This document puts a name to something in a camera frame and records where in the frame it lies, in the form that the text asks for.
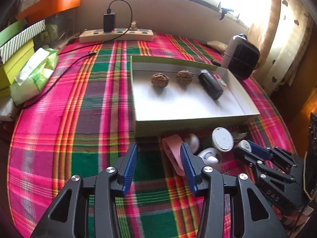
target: green tissue package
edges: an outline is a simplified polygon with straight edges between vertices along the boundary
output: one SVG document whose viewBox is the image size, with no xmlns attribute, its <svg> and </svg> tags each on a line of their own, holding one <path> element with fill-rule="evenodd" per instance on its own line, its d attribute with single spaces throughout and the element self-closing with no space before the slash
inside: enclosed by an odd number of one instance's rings
<svg viewBox="0 0 317 238">
<path fill-rule="evenodd" d="M 38 95 L 58 64 L 57 51 L 39 48 L 23 66 L 10 86 L 11 97 L 16 105 Z"/>
</svg>

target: table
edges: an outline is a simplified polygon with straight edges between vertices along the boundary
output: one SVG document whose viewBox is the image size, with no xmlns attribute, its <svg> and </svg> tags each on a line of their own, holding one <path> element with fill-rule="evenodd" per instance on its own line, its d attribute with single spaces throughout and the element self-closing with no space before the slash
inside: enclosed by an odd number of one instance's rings
<svg viewBox="0 0 317 238">
<path fill-rule="evenodd" d="M 82 47 L 78 42 L 64 51 Z M 73 175 L 88 177 L 113 166 L 134 142 L 130 90 L 130 55 L 166 56 L 204 63 L 221 61 L 216 51 L 197 41 L 155 34 L 153 42 L 115 41 L 95 44 L 60 56 L 47 89 L 70 64 L 83 59 L 33 107 L 23 110 L 13 133 L 8 162 L 8 196 L 15 226 L 30 237 L 48 205 Z M 285 124 L 259 85 L 242 82 L 261 115 L 254 122 L 231 128 L 247 132 L 257 144 L 294 152 Z M 204 137 L 210 132 L 197 133 Z M 196 237 L 202 198 L 191 195 L 161 149 L 162 137 L 138 139 L 139 154 L 131 190 L 117 198 L 122 237 Z M 237 176 L 250 170 L 231 152 L 224 155 L 222 171 Z M 93 235 L 93 197 L 89 233 Z M 226 199 L 224 237 L 229 237 L 230 214 Z"/>
</svg>

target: white ball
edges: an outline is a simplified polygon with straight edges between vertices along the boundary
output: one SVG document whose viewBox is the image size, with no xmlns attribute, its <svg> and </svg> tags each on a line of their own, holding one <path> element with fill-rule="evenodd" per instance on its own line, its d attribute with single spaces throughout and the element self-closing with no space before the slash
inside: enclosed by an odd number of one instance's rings
<svg viewBox="0 0 317 238">
<path fill-rule="evenodd" d="M 195 134 L 193 134 L 193 133 L 189 134 L 189 137 L 184 139 L 184 141 L 189 144 L 189 147 L 191 148 L 191 152 L 193 154 L 195 154 L 198 151 L 198 149 L 199 149 L 199 138 Z"/>
</svg>

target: metal screw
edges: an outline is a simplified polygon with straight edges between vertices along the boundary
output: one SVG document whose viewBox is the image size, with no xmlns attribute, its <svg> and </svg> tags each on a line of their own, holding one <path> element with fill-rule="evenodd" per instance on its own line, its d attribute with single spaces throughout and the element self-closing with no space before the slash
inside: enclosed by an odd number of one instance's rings
<svg viewBox="0 0 317 238">
<path fill-rule="evenodd" d="M 203 170 L 204 170 L 206 173 L 211 173 L 211 172 L 213 171 L 212 167 L 210 167 L 210 166 L 205 166 L 205 167 L 203 168 Z"/>
<path fill-rule="evenodd" d="M 113 167 L 113 166 L 109 166 L 109 167 L 107 167 L 107 169 L 106 169 L 106 171 L 107 171 L 107 173 L 113 173 L 114 171 L 115 171 L 116 169 Z"/>
<path fill-rule="evenodd" d="M 74 175 L 71 177 L 72 181 L 78 181 L 80 179 L 79 175 Z"/>
<path fill-rule="evenodd" d="M 241 180 L 246 180 L 246 179 L 248 179 L 248 175 L 247 174 L 239 174 L 239 178 L 241 179 Z"/>
</svg>

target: orange tray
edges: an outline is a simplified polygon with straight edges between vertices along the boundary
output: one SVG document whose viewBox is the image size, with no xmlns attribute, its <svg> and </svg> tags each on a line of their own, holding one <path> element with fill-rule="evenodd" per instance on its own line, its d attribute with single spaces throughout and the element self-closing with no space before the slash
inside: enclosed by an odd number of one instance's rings
<svg viewBox="0 0 317 238">
<path fill-rule="evenodd" d="M 18 14 L 17 19 L 25 18 L 28 24 L 34 24 L 56 13 L 80 6 L 80 0 L 40 0 Z"/>
</svg>

